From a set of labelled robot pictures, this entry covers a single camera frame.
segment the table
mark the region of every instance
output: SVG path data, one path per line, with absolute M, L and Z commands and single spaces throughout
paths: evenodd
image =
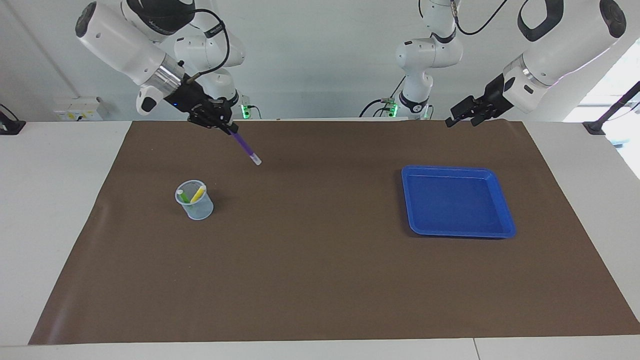
M 0 358 L 637 359 L 640 336 L 25 347 L 130 122 L 32 123 L 0 138 Z M 640 181 L 580 124 L 526 124 L 636 317 Z

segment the blue plastic tray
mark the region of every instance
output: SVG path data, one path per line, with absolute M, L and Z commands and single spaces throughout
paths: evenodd
M 485 168 L 402 170 L 411 229 L 420 235 L 512 238 L 516 228 L 497 176 Z

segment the cup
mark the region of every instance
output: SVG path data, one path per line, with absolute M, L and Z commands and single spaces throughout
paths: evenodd
M 194 203 L 184 202 L 180 196 L 178 196 L 178 191 L 182 190 L 187 199 L 192 199 L 201 186 L 205 185 L 199 180 L 186 181 L 176 189 L 174 194 L 175 200 L 182 206 L 187 216 L 192 220 L 204 220 L 208 218 L 209 215 L 213 213 L 213 201 L 209 198 L 207 190 L 205 190 L 204 194 Z

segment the black pole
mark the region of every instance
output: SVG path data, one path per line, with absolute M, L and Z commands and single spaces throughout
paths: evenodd
M 611 119 L 618 110 L 622 109 L 622 107 L 631 101 L 631 99 L 633 99 L 638 93 L 640 93 L 640 81 L 638 81 L 625 95 L 622 95 L 620 100 L 613 104 L 613 106 L 609 108 L 609 111 L 602 115 L 597 121 L 583 122 L 582 125 L 584 125 L 591 135 L 605 135 L 604 131 L 602 131 L 604 123 L 609 121 L 609 119 Z
M 0 111 L 0 135 L 18 135 L 26 122 L 24 121 L 13 121 L 6 117 L 6 115 Z

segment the translucent plastic cup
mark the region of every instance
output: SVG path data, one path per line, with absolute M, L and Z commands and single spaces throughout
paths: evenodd
M 185 203 L 179 196 L 178 191 L 182 190 L 187 199 L 192 199 L 198 189 L 204 186 L 204 183 L 199 180 L 190 180 L 180 185 L 175 191 L 175 200 L 178 204 L 182 205 L 187 216 L 192 220 L 204 220 L 213 213 L 213 201 L 209 198 L 207 191 L 204 192 L 202 197 L 193 204 Z

